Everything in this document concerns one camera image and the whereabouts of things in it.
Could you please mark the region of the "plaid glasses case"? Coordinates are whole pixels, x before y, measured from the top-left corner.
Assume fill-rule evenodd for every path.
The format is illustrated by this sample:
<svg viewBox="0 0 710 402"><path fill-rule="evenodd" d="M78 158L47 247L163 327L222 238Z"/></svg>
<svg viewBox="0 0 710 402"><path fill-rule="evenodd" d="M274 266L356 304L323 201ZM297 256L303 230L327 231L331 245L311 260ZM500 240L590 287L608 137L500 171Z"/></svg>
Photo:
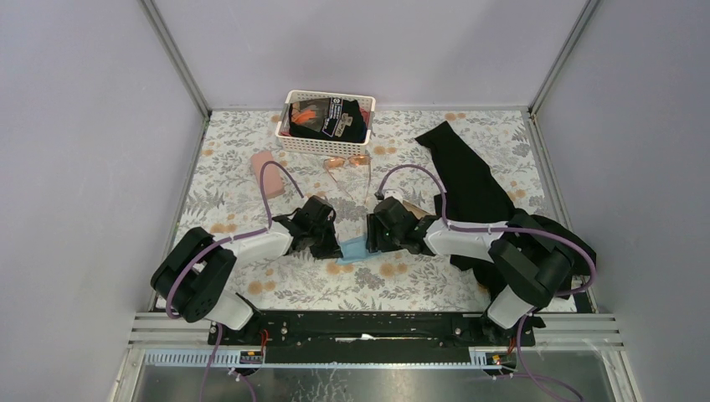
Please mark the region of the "plaid glasses case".
<svg viewBox="0 0 710 402"><path fill-rule="evenodd" d="M408 201L403 200L402 205L404 206L404 208L407 211L412 213L416 219L422 219L423 217L430 215L429 212L423 210L422 208L420 208Z"/></svg>

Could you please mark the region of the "blue cleaning cloth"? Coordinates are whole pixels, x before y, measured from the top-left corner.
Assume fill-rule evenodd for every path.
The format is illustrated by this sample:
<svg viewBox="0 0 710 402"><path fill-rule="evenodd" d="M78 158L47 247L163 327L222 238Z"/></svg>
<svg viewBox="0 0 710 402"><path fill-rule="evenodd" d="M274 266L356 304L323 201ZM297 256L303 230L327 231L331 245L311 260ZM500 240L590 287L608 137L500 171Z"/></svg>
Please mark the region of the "blue cleaning cloth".
<svg viewBox="0 0 710 402"><path fill-rule="evenodd" d="M369 251L367 237L359 236L339 243L342 257L337 259L339 265L351 265L381 255L381 251Z"/></svg>

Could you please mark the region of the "pink glasses case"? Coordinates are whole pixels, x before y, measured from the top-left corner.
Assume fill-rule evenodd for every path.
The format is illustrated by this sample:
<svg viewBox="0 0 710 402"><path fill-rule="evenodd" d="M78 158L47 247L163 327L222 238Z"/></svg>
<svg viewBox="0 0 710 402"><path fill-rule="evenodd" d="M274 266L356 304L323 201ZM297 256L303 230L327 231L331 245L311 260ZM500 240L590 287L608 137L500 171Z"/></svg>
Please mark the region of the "pink glasses case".
<svg viewBox="0 0 710 402"><path fill-rule="evenodd" d="M257 183L264 189L267 199L281 196L285 192L280 169L270 164L274 160L270 151L257 152L250 158Z"/></svg>

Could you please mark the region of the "orange lens sunglasses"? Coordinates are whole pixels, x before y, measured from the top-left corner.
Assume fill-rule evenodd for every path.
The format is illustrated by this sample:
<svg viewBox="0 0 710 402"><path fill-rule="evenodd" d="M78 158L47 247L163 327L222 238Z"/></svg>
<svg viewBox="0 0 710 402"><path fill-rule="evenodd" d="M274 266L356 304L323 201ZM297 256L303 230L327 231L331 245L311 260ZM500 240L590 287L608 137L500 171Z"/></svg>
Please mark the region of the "orange lens sunglasses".
<svg viewBox="0 0 710 402"><path fill-rule="evenodd" d="M322 166L341 192L361 205L367 204L372 182L372 158L369 155L330 157Z"/></svg>

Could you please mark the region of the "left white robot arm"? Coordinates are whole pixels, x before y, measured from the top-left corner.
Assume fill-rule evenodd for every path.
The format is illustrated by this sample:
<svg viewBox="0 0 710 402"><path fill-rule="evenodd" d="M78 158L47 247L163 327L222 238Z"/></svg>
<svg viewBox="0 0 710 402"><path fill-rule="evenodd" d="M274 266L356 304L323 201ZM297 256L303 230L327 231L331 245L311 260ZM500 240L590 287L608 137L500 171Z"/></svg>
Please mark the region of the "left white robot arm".
<svg viewBox="0 0 710 402"><path fill-rule="evenodd" d="M227 291L233 269L304 250L315 260L340 258L335 218L325 199L311 196L292 214L272 218L269 228L222 240L201 227L192 228L159 265L150 285L165 299L169 317L219 323L236 342L252 343L260 332L257 310L244 297Z"/></svg>

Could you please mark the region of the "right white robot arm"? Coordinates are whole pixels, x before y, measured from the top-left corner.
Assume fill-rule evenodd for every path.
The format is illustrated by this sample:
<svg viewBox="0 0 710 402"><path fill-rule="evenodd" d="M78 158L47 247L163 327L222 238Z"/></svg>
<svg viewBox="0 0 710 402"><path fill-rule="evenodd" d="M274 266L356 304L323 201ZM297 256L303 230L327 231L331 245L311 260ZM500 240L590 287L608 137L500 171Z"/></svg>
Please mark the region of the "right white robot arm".
<svg viewBox="0 0 710 402"><path fill-rule="evenodd" d="M546 307L570 274L580 250L572 240L542 229L527 214L494 223L417 216L400 199L383 198L367 217L370 251L462 256L486 261L503 280L480 323L481 336L504 343L527 314Z"/></svg>

